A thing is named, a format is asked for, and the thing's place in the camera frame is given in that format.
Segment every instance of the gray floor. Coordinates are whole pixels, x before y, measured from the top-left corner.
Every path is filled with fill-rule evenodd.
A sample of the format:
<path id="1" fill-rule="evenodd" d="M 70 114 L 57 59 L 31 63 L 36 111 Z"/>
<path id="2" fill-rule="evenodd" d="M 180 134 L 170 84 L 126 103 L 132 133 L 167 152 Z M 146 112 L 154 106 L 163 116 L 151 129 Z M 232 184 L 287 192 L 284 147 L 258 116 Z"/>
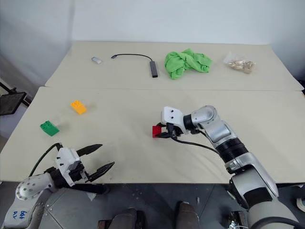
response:
<path id="1" fill-rule="evenodd" d="M 0 225 L 14 200 L 17 183 L 0 185 Z M 48 200 L 40 229 L 97 228 L 101 219 L 112 219 L 122 210 L 135 207 L 146 214 L 152 229 L 172 229 L 177 202 L 191 203 L 199 215 L 201 228 L 223 229 L 233 210 L 243 210 L 222 185 L 187 184 L 128 184 L 111 185 L 107 195 L 98 195 L 90 201 L 85 192 L 61 189 Z M 280 189 L 281 201 L 305 223 L 305 213 L 295 206 L 298 187 Z"/>

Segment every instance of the green towel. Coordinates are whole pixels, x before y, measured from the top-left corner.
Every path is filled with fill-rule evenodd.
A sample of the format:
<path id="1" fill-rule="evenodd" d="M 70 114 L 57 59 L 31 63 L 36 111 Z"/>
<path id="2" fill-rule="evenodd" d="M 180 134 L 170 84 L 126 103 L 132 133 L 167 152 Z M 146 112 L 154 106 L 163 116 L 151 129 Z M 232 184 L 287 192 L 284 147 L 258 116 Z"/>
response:
<path id="1" fill-rule="evenodd" d="M 182 76 L 187 69 L 195 69 L 208 73 L 212 60 L 202 53 L 194 53 L 191 49 L 183 52 L 170 52 L 165 58 L 165 68 L 173 80 Z"/>

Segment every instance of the green block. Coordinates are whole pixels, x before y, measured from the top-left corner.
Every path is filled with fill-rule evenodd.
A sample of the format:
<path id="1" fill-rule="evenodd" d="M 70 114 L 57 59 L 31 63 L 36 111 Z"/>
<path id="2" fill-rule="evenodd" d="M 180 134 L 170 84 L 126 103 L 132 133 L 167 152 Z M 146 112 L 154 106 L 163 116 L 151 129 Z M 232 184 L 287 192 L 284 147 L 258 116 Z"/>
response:
<path id="1" fill-rule="evenodd" d="M 53 136 L 59 132 L 59 129 L 57 129 L 56 126 L 54 126 L 50 121 L 46 121 L 45 123 L 41 124 L 40 127 L 50 136 Z"/>

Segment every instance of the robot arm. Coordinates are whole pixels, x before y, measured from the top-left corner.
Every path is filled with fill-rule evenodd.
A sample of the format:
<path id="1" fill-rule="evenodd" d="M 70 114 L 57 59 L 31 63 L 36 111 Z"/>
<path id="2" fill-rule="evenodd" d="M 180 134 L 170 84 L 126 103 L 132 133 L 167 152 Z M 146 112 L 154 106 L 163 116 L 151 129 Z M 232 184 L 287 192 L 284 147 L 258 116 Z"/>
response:
<path id="1" fill-rule="evenodd" d="M 44 205 L 52 193 L 62 187 L 75 186 L 75 181 L 81 179 L 84 182 L 92 182 L 104 175 L 114 165 L 114 162 L 109 163 L 89 175 L 84 169 L 80 157 L 94 152 L 102 144 L 87 146 L 78 151 L 62 147 L 59 143 L 53 146 L 57 146 L 58 149 L 56 164 L 59 168 L 51 167 L 43 174 L 30 176 L 19 183 L 15 191 L 15 200 L 5 216 L 2 228 L 38 228 Z"/>
<path id="2" fill-rule="evenodd" d="M 180 134 L 204 130 L 224 161 L 226 170 L 234 174 L 230 179 L 228 192 L 242 207 L 249 209 L 248 221 L 251 227 L 257 228 L 258 223 L 270 217 L 297 221 L 291 211 L 279 202 L 274 180 L 254 154 L 246 149 L 232 128 L 220 119 L 213 106 L 204 106 L 188 115 L 175 108 L 165 107 L 158 126 L 166 127 L 167 133 L 158 133 L 154 137 L 170 137 L 174 140 Z M 272 222 L 264 226 L 264 229 L 292 228 Z"/>

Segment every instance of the white wall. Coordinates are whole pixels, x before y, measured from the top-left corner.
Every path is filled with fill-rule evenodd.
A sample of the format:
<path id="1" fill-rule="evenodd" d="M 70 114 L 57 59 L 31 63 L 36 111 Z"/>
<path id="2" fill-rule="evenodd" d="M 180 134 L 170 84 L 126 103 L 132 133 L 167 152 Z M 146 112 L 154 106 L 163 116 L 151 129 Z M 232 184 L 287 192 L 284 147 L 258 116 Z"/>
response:
<path id="1" fill-rule="evenodd" d="M 31 95 L 71 44 L 73 0 L 0 0 L 1 77 Z"/>
<path id="2" fill-rule="evenodd" d="M 305 74 L 304 0 L 76 0 L 74 40 L 271 44 Z"/>

